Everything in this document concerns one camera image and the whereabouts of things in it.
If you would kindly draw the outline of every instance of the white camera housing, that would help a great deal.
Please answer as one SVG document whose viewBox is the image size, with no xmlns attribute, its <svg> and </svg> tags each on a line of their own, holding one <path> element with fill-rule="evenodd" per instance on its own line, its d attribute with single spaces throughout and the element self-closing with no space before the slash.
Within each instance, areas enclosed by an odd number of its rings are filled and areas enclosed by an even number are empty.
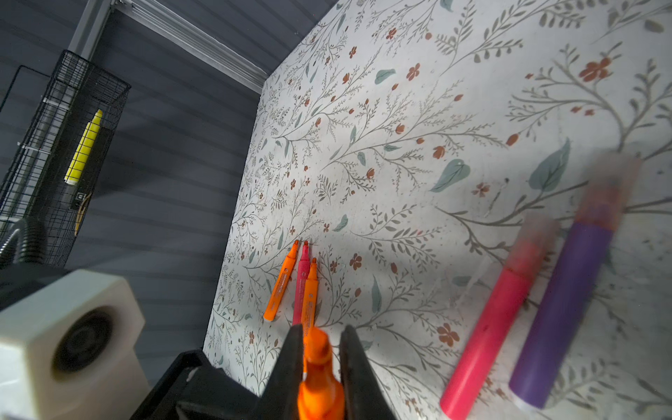
<svg viewBox="0 0 672 420">
<path fill-rule="evenodd" d="M 87 366 L 60 370 L 59 345 L 91 311 L 110 320 L 109 341 Z M 124 278 L 85 269 L 1 311 L 0 418 L 128 420 L 149 392 L 133 349 L 143 326 Z"/>
</svg>

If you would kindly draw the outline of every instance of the marker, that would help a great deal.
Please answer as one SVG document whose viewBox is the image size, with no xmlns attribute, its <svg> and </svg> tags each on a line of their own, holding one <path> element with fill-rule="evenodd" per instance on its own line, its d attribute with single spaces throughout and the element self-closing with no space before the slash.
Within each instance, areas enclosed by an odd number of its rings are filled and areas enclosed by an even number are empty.
<svg viewBox="0 0 672 420">
<path fill-rule="evenodd" d="M 315 305 L 317 304 L 317 259 L 313 258 L 310 264 L 310 273 L 306 278 L 306 288 L 303 293 L 303 308 L 301 309 L 301 323 L 303 324 L 303 339 L 306 340 L 308 331 L 315 322 Z"/>
<path fill-rule="evenodd" d="M 640 164 L 639 159 L 610 153 L 595 166 L 509 381 L 521 408 L 541 409 L 546 404 Z"/>
<path fill-rule="evenodd" d="M 306 336 L 306 379 L 298 387 L 300 420 L 343 420 L 345 394 L 333 372 L 331 344 L 327 334 L 311 328 Z"/>
<path fill-rule="evenodd" d="M 79 182 L 82 171 L 84 171 L 84 166 L 86 166 L 86 161 L 89 160 L 93 143 L 95 142 L 96 137 L 98 137 L 102 118 L 103 112 L 98 110 L 93 116 L 93 119 L 86 123 L 86 128 L 84 129 L 84 133 L 82 133 L 82 137 L 79 139 L 77 150 L 73 155 L 73 160 L 70 161 L 68 171 L 65 173 L 65 183 L 76 185 Z"/>
<path fill-rule="evenodd" d="M 296 269 L 296 294 L 294 295 L 294 319 L 292 319 L 292 325 L 301 323 L 303 291 L 306 288 L 306 278 L 308 278 L 310 271 L 309 253 L 308 241 L 305 241 L 303 242 L 303 250 L 301 250 L 301 260 L 298 262 L 298 268 Z"/>
<path fill-rule="evenodd" d="M 441 397 L 451 420 L 465 420 L 495 363 L 518 310 L 528 297 L 544 256 L 553 246 L 558 223 L 529 212 L 457 368 Z"/>
<path fill-rule="evenodd" d="M 290 281 L 290 276 L 292 275 L 292 270 L 296 263 L 296 254 L 298 254 L 298 241 L 294 242 L 292 250 L 287 254 L 285 261 L 282 263 L 282 268 L 280 268 L 278 280 L 276 281 L 275 287 L 273 287 L 273 293 L 271 293 L 271 300 L 268 301 L 266 311 L 263 313 L 263 318 L 267 321 L 272 321 L 276 318 L 282 295 L 285 294 L 287 283 Z"/>
</svg>

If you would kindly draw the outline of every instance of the ceiling track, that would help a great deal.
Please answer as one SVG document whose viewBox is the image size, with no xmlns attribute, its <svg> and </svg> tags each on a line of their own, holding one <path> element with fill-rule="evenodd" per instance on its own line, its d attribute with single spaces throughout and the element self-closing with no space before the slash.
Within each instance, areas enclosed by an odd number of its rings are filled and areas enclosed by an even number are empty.
<svg viewBox="0 0 672 420">
<path fill-rule="evenodd" d="M 231 79 L 261 93 L 263 83 L 268 79 L 264 70 L 156 0 L 89 0 L 69 50 L 91 59 L 110 7 L 174 42 Z"/>
</svg>

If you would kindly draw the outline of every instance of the orange marker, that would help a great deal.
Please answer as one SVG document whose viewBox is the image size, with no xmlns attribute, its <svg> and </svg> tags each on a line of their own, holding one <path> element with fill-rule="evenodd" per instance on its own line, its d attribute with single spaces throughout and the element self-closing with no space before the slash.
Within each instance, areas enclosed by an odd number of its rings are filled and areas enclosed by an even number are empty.
<svg viewBox="0 0 672 420">
<path fill-rule="evenodd" d="M 275 287 L 273 287 L 271 300 L 268 301 L 266 312 L 263 313 L 263 318 L 267 321 L 272 321 L 276 318 L 276 313 L 278 313 L 282 295 L 285 294 L 287 283 L 290 281 L 290 276 L 292 275 L 292 270 L 294 269 L 294 264 L 296 263 L 296 254 L 298 254 L 298 241 L 294 241 L 292 250 L 289 254 L 287 254 L 285 261 L 282 263 L 282 268 L 280 268 L 280 275 L 278 276 Z"/>
<path fill-rule="evenodd" d="M 345 416 L 343 385 L 334 377 L 331 344 L 324 331 L 314 327 L 308 330 L 305 356 L 308 373 L 298 387 L 299 419 L 342 420 Z"/>
<path fill-rule="evenodd" d="M 310 263 L 310 272 L 306 279 L 306 288 L 303 292 L 303 308 L 301 310 L 301 324 L 303 324 L 303 341 L 306 342 L 306 337 L 310 328 L 315 322 L 315 305 L 317 304 L 317 259 L 313 258 Z"/>
</svg>

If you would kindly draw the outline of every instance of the purple marker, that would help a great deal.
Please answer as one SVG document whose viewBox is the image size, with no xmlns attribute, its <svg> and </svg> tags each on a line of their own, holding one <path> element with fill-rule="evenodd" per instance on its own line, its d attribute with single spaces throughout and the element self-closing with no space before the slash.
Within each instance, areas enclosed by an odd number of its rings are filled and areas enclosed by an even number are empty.
<svg viewBox="0 0 672 420">
<path fill-rule="evenodd" d="M 509 387 L 517 405 L 544 408 L 564 355 L 579 329 L 597 273 L 618 228 L 641 161 L 600 158 L 548 283 Z"/>
</svg>

